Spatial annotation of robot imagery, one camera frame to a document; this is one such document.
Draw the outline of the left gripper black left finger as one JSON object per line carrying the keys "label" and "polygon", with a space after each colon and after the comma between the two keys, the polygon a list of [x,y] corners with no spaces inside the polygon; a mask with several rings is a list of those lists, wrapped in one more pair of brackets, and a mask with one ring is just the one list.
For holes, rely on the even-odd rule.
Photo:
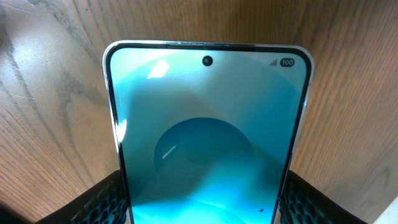
{"label": "left gripper black left finger", "polygon": [[38,224],[123,224],[127,220],[127,197],[120,170],[58,209]]}

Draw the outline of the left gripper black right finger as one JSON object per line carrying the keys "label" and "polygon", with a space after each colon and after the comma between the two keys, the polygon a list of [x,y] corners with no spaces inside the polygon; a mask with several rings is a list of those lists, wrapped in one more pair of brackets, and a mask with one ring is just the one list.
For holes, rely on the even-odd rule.
{"label": "left gripper black right finger", "polygon": [[366,224],[293,171],[288,171],[279,197],[281,224]]}

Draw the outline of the blue screen Galaxy smartphone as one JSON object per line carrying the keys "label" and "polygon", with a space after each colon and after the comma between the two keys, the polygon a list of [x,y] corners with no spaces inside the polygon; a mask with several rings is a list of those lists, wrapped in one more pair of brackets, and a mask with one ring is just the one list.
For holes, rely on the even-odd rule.
{"label": "blue screen Galaxy smartphone", "polygon": [[273,223],[315,65],[297,45],[120,40],[103,54],[131,223]]}

